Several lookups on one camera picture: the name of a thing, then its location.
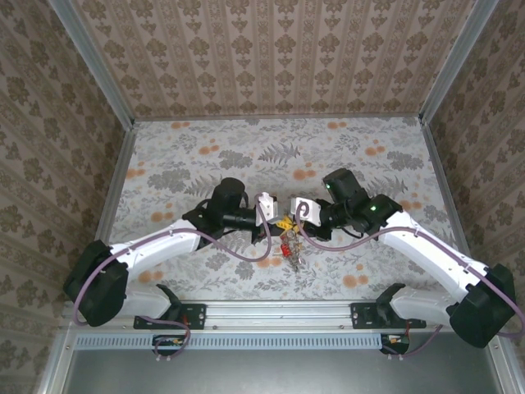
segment patterned floor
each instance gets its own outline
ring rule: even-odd
[[[330,199],[321,179],[339,167],[351,169],[371,195],[389,195],[454,242],[416,118],[163,121],[135,128],[112,243],[167,226],[226,176],[242,180],[251,199],[260,191],[286,206],[296,195]],[[239,232],[222,241],[250,257],[266,248],[251,246],[249,234]],[[338,231],[331,244],[350,242]],[[278,255],[246,263],[208,247],[170,259],[139,281],[164,283],[186,300],[372,299],[393,282],[438,286],[415,263],[375,241],[344,253],[306,246],[303,257],[305,266],[294,273]]]

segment vented rail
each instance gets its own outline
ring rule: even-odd
[[[151,350],[156,334],[79,334],[76,350]],[[159,349],[172,348],[159,346]],[[188,350],[320,350],[380,349],[376,333],[341,334],[198,334]]]

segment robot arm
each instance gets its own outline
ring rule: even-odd
[[[268,193],[258,195],[260,212],[240,207],[244,184],[234,178],[221,181],[206,201],[170,226],[137,240],[107,246],[101,241],[89,244],[64,284],[64,292],[75,301],[88,277],[111,256],[118,256],[98,274],[80,301],[79,311],[90,326],[97,327],[115,317],[148,315],[173,319],[180,302],[165,286],[141,286],[139,275],[177,255],[188,254],[210,244],[198,231],[218,240],[226,228],[252,232],[253,241],[262,235],[264,215],[267,222],[277,219],[277,202]]]
[[[326,241],[331,238],[333,228],[346,226],[371,236],[394,227],[413,229],[413,233],[387,232],[378,240],[409,257],[446,290],[422,291],[402,284],[392,285],[377,301],[386,326],[389,325],[389,316],[417,318],[451,326],[466,342],[485,347],[514,315],[509,305],[469,271],[481,274],[515,300],[514,280],[506,267],[497,264],[488,268],[484,263],[459,253],[423,229],[389,197],[377,195],[370,199],[349,170],[336,170],[323,182],[334,200],[333,204],[320,199],[292,200],[292,212],[299,212],[300,220],[308,222],[304,225],[307,235]],[[301,203],[306,203],[308,209],[299,211]],[[430,237],[439,247],[425,240],[423,235]],[[469,270],[458,265],[444,250],[462,259]]]

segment beige wallpaper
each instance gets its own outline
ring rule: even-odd
[[[523,0],[500,1],[431,129],[472,254],[510,267],[525,306]]]
[[[0,392],[32,392],[95,233],[119,127],[45,1],[0,2]]]
[[[418,112],[474,0],[75,0],[135,116]]]

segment metal frame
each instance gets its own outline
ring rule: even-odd
[[[434,85],[431,87],[431,91],[422,105],[419,113],[423,120],[430,122],[436,114],[437,108],[441,105],[452,82],[454,82],[459,70],[465,63],[465,60],[467,60],[470,50],[476,43],[479,34],[485,27],[497,4],[498,0],[482,0],[474,4],[465,25],[459,32],[458,38],[450,50],[445,64],[440,70],[440,74],[434,81]]]
[[[463,228],[461,226],[461,221],[459,220],[458,211],[454,204],[454,199],[452,198],[452,192],[450,191],[449,182],[446,180],[445,170],[441,164],[440,156],[437,153],[436,143],[434,142],[434,137],[432,136],[430,126],[426,121],[421,121],[421,128],[423,137],[425,138],[425,143],[427,144],[428,153],[432,161],[432,166],[436,172],[437,185],[440,188],[441,197],[443,197],[443,202],[445,203],[446,211],[449,214],[450,226],[452,227],[452,232],[454,233],[454,238],[456,240],[456,245],[458,250],[470,256],[470,251],[468,249],[467,238],[463,233]]]
[[[504,394],[525,392],[523,373],[509,339],[494,337],[488,345]]]
[[[137,131],[135,129],[127,131],[124,134],[121,152],[118,155],[113,178],[109,184],[106,202],[104,203],[100,222],[98,222],[97,232],[95,233],[95,240],[102,240],[106,243],[109,242],[109,236],[111,235],[113,223],[115,222],[116,209],[118,208],[118,202],[121,197],[122,188],[124,187],[124,181],[126,180],[126,173],[130,166],[136,138]]]
[[[78,334],[76,350],[154,350],[157,334]],[[380,333],[227,334],[193,332],[186,350],[380,350]],[[174,350],[159,343],[158,350]]]
[[[295,113],[285,114],[277,113],[273,115],[205,115],[202,117],[154,117],[143,119],[138,117],[135,119],[137,122],[141,121],[243,121],[249,119],[348,119],[349,117],[417,117],[417,112],[397,112],[396,114],[383,112],[383,113]]]
[[[291,337],[305,334],[370,337],[366,334],[399,333],[404,329],[376,330],[353,329],[349,304],[365,300],[327,301],[192,301],[207,305],[205,329],[200,337],[214,337],[217,334],[267,335],[288,334]],[[43,373],[38,394],[60,394],[66,383],[77,338],[84,334],[180,334],[180,330],[134,330],[132,318],[115,318],[98,328],[75,326],[71,322],[72,303],[66,303],[58,334],[53,343],[51,356]],[[435,326],[414,329],[413,332],[433,332]]]

